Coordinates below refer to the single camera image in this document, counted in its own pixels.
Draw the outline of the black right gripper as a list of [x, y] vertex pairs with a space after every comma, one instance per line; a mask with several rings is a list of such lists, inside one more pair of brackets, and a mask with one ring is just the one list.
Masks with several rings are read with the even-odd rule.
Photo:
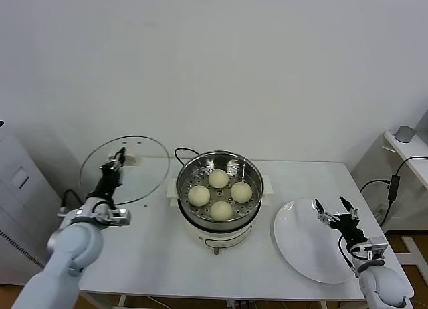
[[329, 212], [325, 212], [319, 200], [315, 199], [315, 206], [318, 212], [317, 218], [321, 222], [331, 222], [329, 225], [330, 228], [341, 232], [347, 245], [357, 245], [359, 243], [367, 242], [368, 239], [364, 235], [363, 230], [358, 228], [358, 224], [360, 222], [359, 210], [355, 209], [351, 202], [346, 200], [344, 197], [340, 197], [340, 200], [349, 214], [336, 215], [336, 219], [334, 220], [334, 216]]

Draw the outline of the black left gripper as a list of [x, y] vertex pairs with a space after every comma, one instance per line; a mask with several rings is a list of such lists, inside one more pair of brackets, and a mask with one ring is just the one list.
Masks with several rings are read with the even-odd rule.
[[[119, 170], [124, 166], [126, 160], [126, 148], [122, 147], [116, 154], [110, 154], [100, 166], [101, 170], [114, 169]], [[95, 197], [111, 201], [117, 187], [121, 186], [122, 173], [120, 171], [108, 171], [102, 173], [100, 180], [95, 188]]]

